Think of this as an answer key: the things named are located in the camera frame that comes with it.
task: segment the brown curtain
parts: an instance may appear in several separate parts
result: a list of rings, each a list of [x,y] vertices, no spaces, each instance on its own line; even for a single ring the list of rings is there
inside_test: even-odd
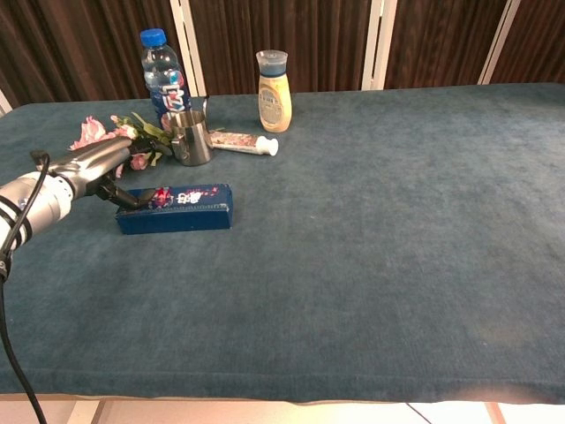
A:
[[[494,82],[565,83],[565,1],[522,0],[494,68]]]
[[[477,84],[506,0],[398,0],[385,88]]]
[[[165,0],[2,0],[0,89],[12,107],[148,97],[139,31],[149,27],[180,51]]]
[[[289,53],[290,90],[359,90],[370,0],[191,0],[209,94],[256,93],[255,53]]]

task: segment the yellow bottle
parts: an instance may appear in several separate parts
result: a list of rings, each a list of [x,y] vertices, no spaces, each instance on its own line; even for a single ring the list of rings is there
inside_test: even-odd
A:
[[[259,114],[263,128],[270,133],[282,133],[292,118],[289,79],[286,76],[288,54],[279,50],[257,53],[259,62]]]

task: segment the toothpaste tube cap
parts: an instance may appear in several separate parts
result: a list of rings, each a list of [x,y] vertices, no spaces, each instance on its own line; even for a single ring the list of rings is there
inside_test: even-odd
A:
[[[264,135],[261,135],[257,142],[255,143],[255,147],[259,152],[263,155],[276,155],[276,152],[279,151],[279,142],[277,139],[268,139]]]

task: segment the floor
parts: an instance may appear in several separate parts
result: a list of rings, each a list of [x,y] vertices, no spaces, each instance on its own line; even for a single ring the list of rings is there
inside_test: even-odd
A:
[[[293,405],[263,401],[117,400],[104,402],[94,420],[96,403],[80,404],[86,404],[87,409],[79,410],[76,403],[69,400],[42,402],[49,424],[426,424],[405,404]],[[502,420],[492,419],[485,404],[479,402],[412,405],[433,424],[565,422],[565,405],[500,404]],[[90,414],[88,407],[94,408]],[[26,401],[3,401],[0,402],[0,422],[35,424],[36,420]]]

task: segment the plastic bottle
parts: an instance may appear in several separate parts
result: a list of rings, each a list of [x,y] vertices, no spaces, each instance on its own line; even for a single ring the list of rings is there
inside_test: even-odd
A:
[[[288,54],[279,50],[257,53],[259,62],[259,113],[266,131],[282,133],[290,125],[292,103],[286,76]]]
[[[175,51],[167,44],[165,32],[160,28],[139,33],[145,47],[141,63],[145,83],[151,94],[161,126],[169,124],[169,112],[182,112],[191,108],[191,96]]]

